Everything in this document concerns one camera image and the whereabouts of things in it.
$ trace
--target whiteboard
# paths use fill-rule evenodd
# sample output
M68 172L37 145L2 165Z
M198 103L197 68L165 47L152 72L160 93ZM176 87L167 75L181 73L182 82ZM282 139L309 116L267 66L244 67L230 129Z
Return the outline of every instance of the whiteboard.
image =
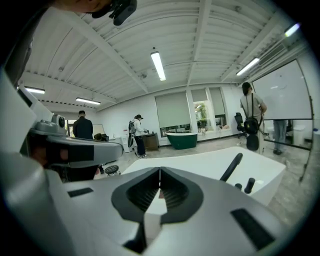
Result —
M266 104L264 119L312 119L306 81L296 60L252 83Z

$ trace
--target wooden cabinet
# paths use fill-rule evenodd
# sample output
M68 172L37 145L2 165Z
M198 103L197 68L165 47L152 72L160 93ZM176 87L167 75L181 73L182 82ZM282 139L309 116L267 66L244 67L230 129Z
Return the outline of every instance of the wooden cabinet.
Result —
M147 151L159 150L159 140L158 140L157 133L143 135L142 140L144 143L145 150Z

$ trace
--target gray floor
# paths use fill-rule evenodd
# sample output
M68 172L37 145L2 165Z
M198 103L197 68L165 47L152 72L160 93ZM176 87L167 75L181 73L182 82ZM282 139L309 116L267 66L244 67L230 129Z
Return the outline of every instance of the gray floor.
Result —
M175 150L171 146L161 147L159 151L147 152L147 158L166 158L186 156L204 152L221 150L229 147L246 147L244 137L236 137L212 140L198 143L195 148ZM281 184L269 204L269 208L289 227L295 225L307 213L311 202L318 193L320 184L320 152L312 152L306 174L302 182L299 182L303 174L304 165L307 163L309 151L286 146L282 155L273 154L274 145L272 142L264 142L263 155L287 166ZM109 165L118 165L123 173L130 165L139 158L134 152L124 153L123 156ZM105 174L98 174L95 179L105 178Z

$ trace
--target black camera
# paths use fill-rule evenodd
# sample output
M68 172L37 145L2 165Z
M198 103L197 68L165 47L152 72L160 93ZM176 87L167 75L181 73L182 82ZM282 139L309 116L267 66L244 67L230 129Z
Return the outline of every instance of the black camera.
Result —
M137 0L114 0L111 5L103 7L101 10L92 12L92 18L97 19L109 12L115 26L120 26L137 9Z

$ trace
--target white table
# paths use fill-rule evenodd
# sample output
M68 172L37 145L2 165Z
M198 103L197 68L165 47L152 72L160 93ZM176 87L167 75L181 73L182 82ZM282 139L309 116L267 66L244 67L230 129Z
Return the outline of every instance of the white table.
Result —
M171 167L219 180L238 153L243 154L242 160L227 183L233 186L240 183L244 191L248 179L254 178L255 184L249 195L260 203L268 205L279 187L286 166L242 147L235 146L184 156L140 159L123 174L148 167Z
M119 144L121 144L121 145L123 144L121 137L115 137L115 138L109 137L109 142L119 143Z

